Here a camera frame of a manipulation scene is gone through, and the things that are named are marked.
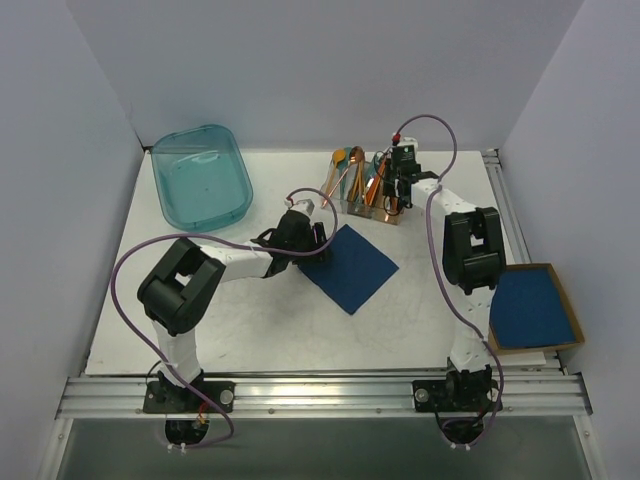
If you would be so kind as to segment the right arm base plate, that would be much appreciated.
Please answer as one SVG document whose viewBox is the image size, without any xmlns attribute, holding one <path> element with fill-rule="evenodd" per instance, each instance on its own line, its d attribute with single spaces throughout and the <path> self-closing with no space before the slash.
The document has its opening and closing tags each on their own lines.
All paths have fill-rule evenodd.
<svg viewBox="0 0 640 480">
<path fill-rule="evenodd" d="M 422 413 L 489 413 L 495 407 L 498 382 L 462 391 L 446 380 L 414 380 L 414 409 Z"/>
</svg>

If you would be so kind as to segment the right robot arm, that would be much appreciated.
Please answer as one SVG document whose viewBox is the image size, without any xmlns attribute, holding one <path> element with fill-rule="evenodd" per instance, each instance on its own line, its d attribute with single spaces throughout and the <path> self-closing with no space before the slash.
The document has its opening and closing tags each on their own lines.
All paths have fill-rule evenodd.
<svg viewBox="0 0 640 480">
<path fill-rule="evenodd" d="M 459 373 L 484 371 L 490 301 L 506 269 L 500 215 L 445 188 L 417 161 L 416 144 L 402 140 L 384 155 L 383 205 L 393 213 L 424 209 L 436 281 L 457 320 L 448 363 Z"/>
</svg>

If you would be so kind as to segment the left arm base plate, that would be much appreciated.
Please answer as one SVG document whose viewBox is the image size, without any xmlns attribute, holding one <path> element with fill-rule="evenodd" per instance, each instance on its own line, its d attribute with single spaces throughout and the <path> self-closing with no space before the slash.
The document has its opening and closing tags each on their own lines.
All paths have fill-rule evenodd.
<svg viewBox="0 0 640 480">
<path fill-rule="evenodd" d="M 235 384 L 228 381 L 204 380 L 195 388 L 212 400 L 224 412 L 233 410 Z M 182 414 L 212 412 L 211 406 L 191 390 L 171 382 L 151 381 L 146 386 L 142 411 L 146 414 Z"/>
</svg>

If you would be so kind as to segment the copper metal spoon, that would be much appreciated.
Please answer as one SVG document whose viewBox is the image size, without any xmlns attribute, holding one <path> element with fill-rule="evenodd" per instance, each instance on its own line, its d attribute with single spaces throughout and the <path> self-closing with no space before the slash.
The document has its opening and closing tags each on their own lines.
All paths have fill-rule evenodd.
<svg viewBox="0 0 640 480">
<path fill-rule="evenodd" d="M 322 187 L 324 193 L 336 200 L 348 203 L 363 203 L 365 199 L 365 153 L 360 146 L 342 148 L 346 151 L 346 160 L 341 164 L 335 178 L 331 196 L 325 193 L 332 162 L 330 160 L 326 181 Z"/>
</svg>

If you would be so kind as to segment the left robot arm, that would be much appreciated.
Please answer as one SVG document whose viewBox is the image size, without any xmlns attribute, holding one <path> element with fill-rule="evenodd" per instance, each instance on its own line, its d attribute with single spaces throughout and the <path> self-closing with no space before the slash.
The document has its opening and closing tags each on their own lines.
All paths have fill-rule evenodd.
<svg viewBox="0 0 640 480">
<path fill-rule="evenodd" d="M 203 370 L 196 354 L 195 329 L 221 283 L 270 278 L 291 265 L 322 264 L 330 257 L 321 222 L 288 210 L 278 225 L 239 248 L 201 247 L 179 238 L 143 280 L 137 299 L 153 321 L 158 347 L 166 358 L 161 379 L 167 400 L 180 411 L 202 399 Z"/>
</svg>

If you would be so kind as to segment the orange plastic fork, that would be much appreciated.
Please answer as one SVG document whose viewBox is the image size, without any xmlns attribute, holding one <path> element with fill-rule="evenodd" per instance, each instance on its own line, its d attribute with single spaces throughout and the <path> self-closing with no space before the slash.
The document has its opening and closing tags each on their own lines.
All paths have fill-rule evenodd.
<svg viewBox="0 0 640 480">
<path fill-rule="evenodd" d="M 371 163 L 372 175 L 365 194 L 367 206 L 373 206 L 380 198 L 385 198 L 392 192 L 393 182 L 389 179 L 387 164 L 387 153 L 380 152 L 374 156 Z"/>
</svg>

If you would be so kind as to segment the blue paper napkin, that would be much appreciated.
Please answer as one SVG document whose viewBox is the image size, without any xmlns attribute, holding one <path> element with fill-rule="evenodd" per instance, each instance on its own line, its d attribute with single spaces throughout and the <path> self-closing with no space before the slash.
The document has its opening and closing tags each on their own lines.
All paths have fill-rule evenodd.
<svg viewBox="0 0 640 480">
<path fill-rule="evenodd" d="M 344 312 L 354 315 L 398 270 L 382 251 L 349 225 L 342 226 L 326 262 L 300 271 Z"/>
</svg>

